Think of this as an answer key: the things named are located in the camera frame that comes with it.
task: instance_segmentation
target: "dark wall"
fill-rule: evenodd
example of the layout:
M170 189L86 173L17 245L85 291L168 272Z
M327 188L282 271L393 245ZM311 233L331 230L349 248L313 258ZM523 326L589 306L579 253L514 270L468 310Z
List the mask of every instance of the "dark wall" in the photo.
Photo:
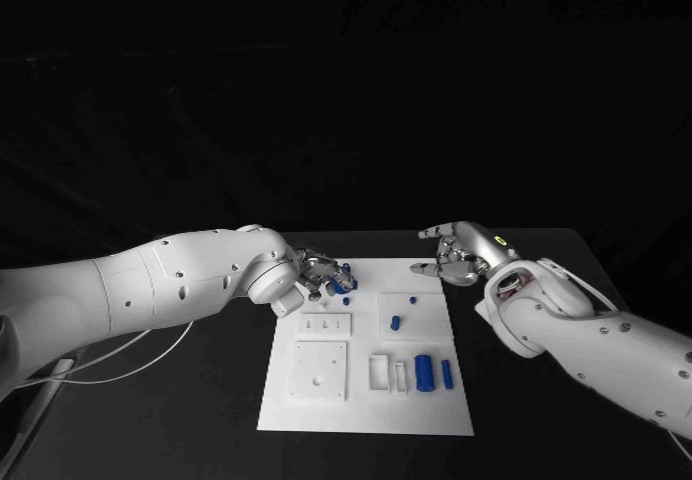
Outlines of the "dark wall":
M686 252L692 208L676 4L249 4L8 7L4 267L248 223L458 219L573 228L623 285L654 247L679 265L659 249L673 228Z

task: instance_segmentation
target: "blue battery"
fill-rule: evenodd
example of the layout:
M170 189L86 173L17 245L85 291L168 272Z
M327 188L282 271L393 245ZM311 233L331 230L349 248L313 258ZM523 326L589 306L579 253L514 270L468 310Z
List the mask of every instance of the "blue battery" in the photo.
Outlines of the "blue battery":
M451 390L454 388L454 383L451 381L451 369L450 369L450 361L442 360L442 378L444 378L444 388Z
M435 389L432 360L428 355L415 357L415 388L419 392L431 392Z

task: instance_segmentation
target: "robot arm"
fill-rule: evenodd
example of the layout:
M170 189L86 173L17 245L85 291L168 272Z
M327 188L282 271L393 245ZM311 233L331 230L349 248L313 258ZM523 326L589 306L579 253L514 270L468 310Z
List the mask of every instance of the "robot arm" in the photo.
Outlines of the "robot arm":
M66 352L125 333L173 327L246 296L281 318L354 286L336 261L294 250L258 225L171 235L108 257L0 270L0 401Z
M441 225L419 236L442 237L438 262L411 270L455 285L486 276L475 311L510 350L526 358L548 351L575 381L692 439L692 339L628 312L597 312L563 270L520 260L477 225Z

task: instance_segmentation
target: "gray tabletop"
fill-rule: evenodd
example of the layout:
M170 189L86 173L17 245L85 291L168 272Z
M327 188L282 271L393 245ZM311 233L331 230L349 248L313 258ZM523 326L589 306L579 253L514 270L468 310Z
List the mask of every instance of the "gray tabletop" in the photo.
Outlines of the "gray tabletop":
M548 257L624 303L578 235L496 229L522 257ZM341 258L431 257L413 231L287 233ZM474 437L259 432L275 316L248 299L193 325L167 357L104 385L63 385L16 479L604 478L690 474L663 431L584 389L548 354L517 357L473 311L481 287L444 285ZM144 364L181 329L145 339L72 378ZM78 364L131 335L79 352Z

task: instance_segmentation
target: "table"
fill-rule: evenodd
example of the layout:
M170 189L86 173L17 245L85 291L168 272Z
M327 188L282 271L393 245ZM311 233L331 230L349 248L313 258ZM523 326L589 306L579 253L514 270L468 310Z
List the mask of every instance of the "table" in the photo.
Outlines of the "table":
M624 302L568 229L494 229L529 260L548 257ZM284 234L333 257L432 256L413 231ZM548 354L523 359L473 311L481 286L444 285L474 437L259 432L274 322L233 300L200 320L147 370L96 386L63 385L14 470L16 479L683 478L692 469L663 430L563 374ZM151 332L75 378L144 364L184 327ZM78 364L131 335L78 352Z

